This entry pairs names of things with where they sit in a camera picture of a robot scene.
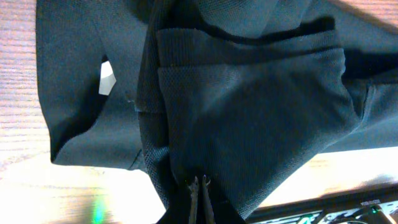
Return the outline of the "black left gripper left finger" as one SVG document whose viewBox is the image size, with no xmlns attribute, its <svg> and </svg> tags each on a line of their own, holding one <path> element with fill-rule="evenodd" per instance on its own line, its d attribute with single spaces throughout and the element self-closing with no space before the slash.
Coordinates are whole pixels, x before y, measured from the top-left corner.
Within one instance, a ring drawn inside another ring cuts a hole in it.
<svg viewBox="0 0 398 224">
<path fill-rule="evenodd" d="M 197 176 L 195 176 L 193 182 L 188 186 L 188 189 L 190 190 L 191 198 L 188 224 L 196 224 L 199 194 L 199 181 Z"/>
</svg>

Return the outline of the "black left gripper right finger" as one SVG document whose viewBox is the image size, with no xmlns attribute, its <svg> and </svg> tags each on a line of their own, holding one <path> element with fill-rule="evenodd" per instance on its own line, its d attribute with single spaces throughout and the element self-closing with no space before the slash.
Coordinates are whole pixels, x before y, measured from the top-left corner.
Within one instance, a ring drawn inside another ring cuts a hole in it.
<svg viewBox="0 0 398 224">
<path fill-rule="evenodd" d="M 208 186 L 211 180 L 207 179 L 207 176 L 204 175 L 201 181 L 201 189 L 203 194 L 203 211 L 205 214 L 206 224 L 215 224 L 215 216 L 213 212 L 213 207 L 211 205 L 210 195 L 208 192 Z"/>
</svg>

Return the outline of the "black polo shirt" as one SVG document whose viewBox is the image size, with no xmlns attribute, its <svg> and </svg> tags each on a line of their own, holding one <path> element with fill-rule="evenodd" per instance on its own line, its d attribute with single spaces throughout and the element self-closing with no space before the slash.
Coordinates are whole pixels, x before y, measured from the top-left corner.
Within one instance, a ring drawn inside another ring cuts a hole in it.
<svg viewBox="0 0 398 224">
<path fill-rule="evenodd" d="M 397 35 L 328 1 L 36 6 L 50 159 L 140 169 L 167 211 L 242 223 L 322 151 L 397 145 Z"/>
</svg>

